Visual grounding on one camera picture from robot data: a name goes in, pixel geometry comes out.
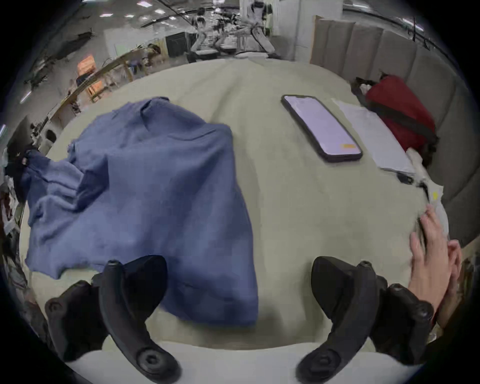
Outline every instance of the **phone case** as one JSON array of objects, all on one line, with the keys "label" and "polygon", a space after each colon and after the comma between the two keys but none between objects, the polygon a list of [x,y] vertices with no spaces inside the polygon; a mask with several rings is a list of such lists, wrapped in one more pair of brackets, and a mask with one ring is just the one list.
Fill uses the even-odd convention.
[{"label": "phone case", "polygon": [[298,113],[293,109],[293,107],[288,103],[288,101],[285,100],[285,96],[294,96],[294,97],[308,97],[317,100],[320,104],[322,104],[325,109],[329,111],[329,109],[323,104],[319,99],[317,99],[314,96],[304,96],[304,95],[283,95],[281,102],[283,106],[287,109],[288,112],[290,112],[290,115],[292,115],[293,119],[300,125],[302,128],[303,132],[307,136],[308,140],[314,147],[315,151],[325,160],[328,161],[329,163],[340,163],[342,161],[355,161],[355,160],[360,160],[361,157],[363,156],[363,151],[358,145],[357,141],[352,137],[350,132],[345,128],[345,126],[330,112],[330,114],[335,118],[336,121],[338,121],[338,124],[340,124],[345,132],[347,133],[348,136],[353,140],[355,145],[360,149],[359,154],[352,154],[352,155],[330,155],[328,153],[325,153],[325,151],[322,149],[320,144],[318,143],[317,139],[313,135],[313,133],[310,131],[308,128],[307,124],[303,121],[303,119],[298,115]]}]

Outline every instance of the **black strap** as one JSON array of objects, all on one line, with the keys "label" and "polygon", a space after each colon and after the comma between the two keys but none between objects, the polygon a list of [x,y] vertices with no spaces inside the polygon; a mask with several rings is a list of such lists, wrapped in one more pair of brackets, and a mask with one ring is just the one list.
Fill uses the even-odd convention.
[{"label": "black strap", "polygon": [[426,125],[423,125],[422,123],[400,111],[397,111],[396,109],[387,107],[386,105],[380,104],[376,101],[368,100],[360,89],[361,83],[362,79],[360,78],[357,78],[351,83],[352,93],[357,97],[360,104],[362,104],[368,110],[375,112],[378,116],[391,119],[408,130],[423,136],[427,140],[428,144],[437,144],[438,136]]}]

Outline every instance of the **smartphone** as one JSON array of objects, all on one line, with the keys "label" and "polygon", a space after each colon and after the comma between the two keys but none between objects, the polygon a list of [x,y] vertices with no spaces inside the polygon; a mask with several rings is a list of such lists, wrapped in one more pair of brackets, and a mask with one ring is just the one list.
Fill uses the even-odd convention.
[{"label": "smartphone", "polygon": [[282,104],[325,161],[354,161],[363,156],[355,139],[317,98],[283,95]]}]

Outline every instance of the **red bag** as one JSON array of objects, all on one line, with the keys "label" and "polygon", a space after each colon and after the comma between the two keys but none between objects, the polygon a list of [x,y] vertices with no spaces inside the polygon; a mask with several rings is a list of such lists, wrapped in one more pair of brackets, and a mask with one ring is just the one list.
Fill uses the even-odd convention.
[{"label": "red bag", "polygon": [[[360,84],[372,85],[365,96]],[[438,142],[435,122],[401,78],[384,75],[379,83],[357,78],[352,83],[352,92],[362,105],[378,114],[404,151],[413,148],[422,155],[424,165],[430,162]]]}]

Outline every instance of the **beige tablecloth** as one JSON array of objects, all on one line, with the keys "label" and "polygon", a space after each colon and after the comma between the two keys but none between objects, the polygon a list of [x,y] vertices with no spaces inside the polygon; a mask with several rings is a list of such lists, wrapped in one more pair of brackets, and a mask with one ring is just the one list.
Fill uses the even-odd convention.
[{"label": "beige tablecloth", "polygon": [[[258,322],[249,329],[219,329],[157,309],[146,322],[156,342],[236,349],[325,340],[331,323],[310,289],[317,256],[351,264],[369,260],[389,283],[408,283],[408,235],[424,208],[422,190],[379,170],[364,146],[358,162],[325,163],[281,105],[284,94],[317,97],[362,146],[332,102],[358,105],[340,77],[309,64],[230,59],[183,65],[122,87],[74,119],[49,152],[51,159],[65,158],[67,145],[96,116],[155,96],[167,96],[208,122],[231,127],[237,179],[253,227]],[[20,235],[22,260],[30,233],[27,218],[28,210]],[[42,309],[48,299],[95,273],[67,270],[53,280],[25,265],[24,271]]]}]

